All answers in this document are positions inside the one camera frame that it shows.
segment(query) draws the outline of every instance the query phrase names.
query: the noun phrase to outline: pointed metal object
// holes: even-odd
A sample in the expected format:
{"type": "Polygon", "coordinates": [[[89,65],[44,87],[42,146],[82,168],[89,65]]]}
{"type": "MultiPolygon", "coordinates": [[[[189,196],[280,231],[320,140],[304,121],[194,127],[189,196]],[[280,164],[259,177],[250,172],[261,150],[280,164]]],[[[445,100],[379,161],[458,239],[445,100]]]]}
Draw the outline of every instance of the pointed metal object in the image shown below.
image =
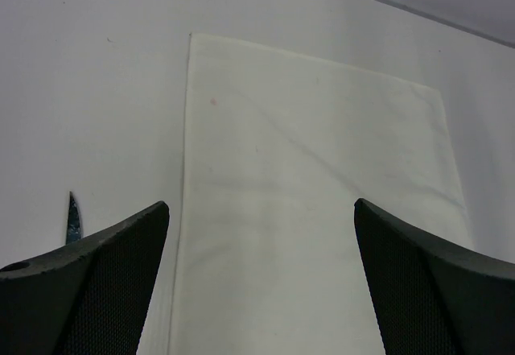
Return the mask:
{"type": "Polygon", "coordinates": [[[82,227],[80,225],[79,206],[75,201],[73,193],[70,192],[68,205],[68,224],[66,227],[66,245],[70,242],[79,241],[82,238],[82,227]]]}

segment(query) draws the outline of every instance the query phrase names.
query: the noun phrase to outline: fabric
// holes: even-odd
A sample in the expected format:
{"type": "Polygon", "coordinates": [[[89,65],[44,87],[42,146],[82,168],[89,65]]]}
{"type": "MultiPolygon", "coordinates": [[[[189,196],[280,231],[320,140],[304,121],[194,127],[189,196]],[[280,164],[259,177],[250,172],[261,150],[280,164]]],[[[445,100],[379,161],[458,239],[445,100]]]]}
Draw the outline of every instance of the fabric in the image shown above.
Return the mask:
{"type": "Polygon", "coordinates": [[[359,197],[471,247],[438,91],[193,35],[178,355],[381,354],[359,197]]]}

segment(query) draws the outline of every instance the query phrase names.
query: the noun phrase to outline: cloth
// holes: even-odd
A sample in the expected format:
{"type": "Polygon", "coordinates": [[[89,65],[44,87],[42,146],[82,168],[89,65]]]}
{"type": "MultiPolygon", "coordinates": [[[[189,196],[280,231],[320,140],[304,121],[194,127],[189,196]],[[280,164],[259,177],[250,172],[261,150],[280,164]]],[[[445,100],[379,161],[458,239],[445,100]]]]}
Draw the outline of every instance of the cloth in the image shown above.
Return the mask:
{"type": "Polygon", "coordinates": [[[384,353],[359,197],[472,245],[434,89],[193,35],[186,105],[171,353],[384,353]]]}

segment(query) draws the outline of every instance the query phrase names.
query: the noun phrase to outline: white cloth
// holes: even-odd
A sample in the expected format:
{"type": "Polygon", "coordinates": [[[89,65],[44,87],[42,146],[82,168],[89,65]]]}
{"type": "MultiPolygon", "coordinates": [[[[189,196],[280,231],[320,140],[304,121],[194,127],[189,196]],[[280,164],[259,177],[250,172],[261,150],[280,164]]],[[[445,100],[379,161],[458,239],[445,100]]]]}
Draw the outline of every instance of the white cloth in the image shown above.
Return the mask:
{"type": "Polygon", "coordinates": [[[359,197],[470,247],[438,91],[194,35],[172,350],[381,354],[359,197]]]}

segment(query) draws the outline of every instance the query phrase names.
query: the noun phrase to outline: dark spot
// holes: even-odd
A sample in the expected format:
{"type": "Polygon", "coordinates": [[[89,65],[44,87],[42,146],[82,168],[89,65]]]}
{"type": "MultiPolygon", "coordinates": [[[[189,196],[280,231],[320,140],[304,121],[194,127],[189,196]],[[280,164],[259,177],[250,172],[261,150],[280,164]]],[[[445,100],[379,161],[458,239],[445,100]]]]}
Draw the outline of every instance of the dark spot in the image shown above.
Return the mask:
{"type": "Polygon", "coordinates": [[[3,267],[0,269],[0,272],[12,272],[13,270],[20,270],[27,268],[30,264],[28,262],[15,262],[14,264],[10,264],[8,266],[3,267]]]}

